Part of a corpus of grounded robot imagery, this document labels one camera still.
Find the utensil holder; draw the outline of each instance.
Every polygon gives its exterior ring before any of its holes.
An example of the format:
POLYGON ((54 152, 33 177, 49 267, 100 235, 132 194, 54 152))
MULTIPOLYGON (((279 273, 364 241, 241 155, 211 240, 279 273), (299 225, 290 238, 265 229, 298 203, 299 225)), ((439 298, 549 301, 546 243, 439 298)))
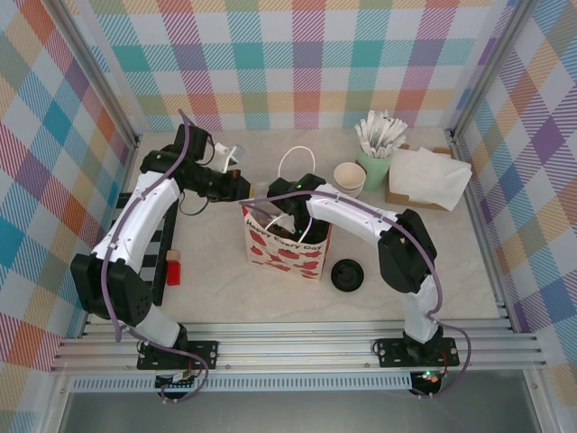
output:
POLYGON ((357 154, 357 162, 367 172, 367 179, 364 182, 365 191, 375 191, 379 189, 387 176, 390 167, 390 158, 372 158, 362 149, 357 154))

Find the red block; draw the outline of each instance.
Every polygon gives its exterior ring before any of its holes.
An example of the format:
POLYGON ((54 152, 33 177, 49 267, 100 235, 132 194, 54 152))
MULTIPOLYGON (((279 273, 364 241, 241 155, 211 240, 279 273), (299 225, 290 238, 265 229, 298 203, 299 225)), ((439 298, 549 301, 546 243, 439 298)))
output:
POLYGON ((178 286, 180 284, 180 262, 169 262, 166 283, 169 286, 178 286))

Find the white napkin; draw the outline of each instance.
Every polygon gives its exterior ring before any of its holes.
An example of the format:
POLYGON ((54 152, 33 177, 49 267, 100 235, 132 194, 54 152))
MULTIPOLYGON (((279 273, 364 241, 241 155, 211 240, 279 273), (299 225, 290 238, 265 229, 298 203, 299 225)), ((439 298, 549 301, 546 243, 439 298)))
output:
POLYGON ((469 179, 471 164, 421 147, 417 152, 398 149, 390 163, 391 192, 417 203, 436 203, 453 210, 469 179))

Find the gift bag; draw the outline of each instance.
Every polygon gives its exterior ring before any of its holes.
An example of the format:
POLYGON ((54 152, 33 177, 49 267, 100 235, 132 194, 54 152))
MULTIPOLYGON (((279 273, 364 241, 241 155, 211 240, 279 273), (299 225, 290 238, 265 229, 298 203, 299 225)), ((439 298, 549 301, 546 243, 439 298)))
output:
POLYGON ((332 227, 320 244, 299 243, 265 230, 249 210, 243 207, 246 253, 251 264, 307 280, 321 279, 332 227))

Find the black lid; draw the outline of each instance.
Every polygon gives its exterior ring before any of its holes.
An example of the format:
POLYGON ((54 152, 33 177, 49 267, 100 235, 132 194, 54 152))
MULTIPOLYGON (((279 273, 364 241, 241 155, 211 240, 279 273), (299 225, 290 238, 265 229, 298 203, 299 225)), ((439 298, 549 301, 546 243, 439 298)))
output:
POLYGON ((334 264, 331 270, 331 281, 340 291, 355 291, 364 280, 362 267, 351 259, 342 259, 334 264))

